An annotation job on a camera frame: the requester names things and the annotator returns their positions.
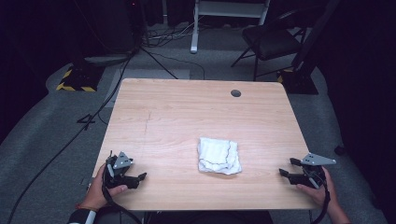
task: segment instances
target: white cloth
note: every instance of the white cloth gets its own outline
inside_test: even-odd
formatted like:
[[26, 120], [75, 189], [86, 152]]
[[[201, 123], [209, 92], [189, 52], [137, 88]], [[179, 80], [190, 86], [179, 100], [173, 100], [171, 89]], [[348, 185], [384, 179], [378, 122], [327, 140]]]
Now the white cloth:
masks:
[[237, 148], [238, 145], [230, 140], [201, 137], [198, 144], [198, 169], [226, 175], [241, 172]]

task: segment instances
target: chair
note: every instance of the chair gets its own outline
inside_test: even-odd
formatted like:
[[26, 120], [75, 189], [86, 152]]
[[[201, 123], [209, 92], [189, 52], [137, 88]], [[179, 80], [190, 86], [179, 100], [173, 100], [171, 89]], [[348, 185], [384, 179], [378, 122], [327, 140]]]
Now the chair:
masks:
[[[264, 25], [245, 29], [242, 32], [242, 37], [247, 42], [248, 48], [231, 67], [234, 67], [241, 59], [255, 56], [254, 81], [256, 81], [256, 77], [274, 73], [275, 71], [257, 75], [258, 60], [268, 61], [299, 52], [303, 46], [307, 28], [313, 27], [323, 12], [324, 6], [294, 9]], [[300, 30], [293, 35], [288, 29], [295, 27], [299, 27]], [[296, 39], [297, 35], [301, 35], [300, 41]], [[250, 50], [253, 51], [253, 54], [245, 56]]]

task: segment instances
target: wooden table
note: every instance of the wooden table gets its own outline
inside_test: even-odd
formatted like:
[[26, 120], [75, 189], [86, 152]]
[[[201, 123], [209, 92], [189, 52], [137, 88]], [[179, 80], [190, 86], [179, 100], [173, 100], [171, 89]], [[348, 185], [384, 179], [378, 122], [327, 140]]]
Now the wooden table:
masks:
[[[242, 173], [199, 172], [203, 136], [235, 141]], [[127, 175], [148, 173], [138, 189], [115, 197], [127, 209], [316, 208], [278, 171], [300, 173], [289, 158], [308, 153], [279, 83], [126, 78], [93, 175], [110, 150], [134, 159]]]

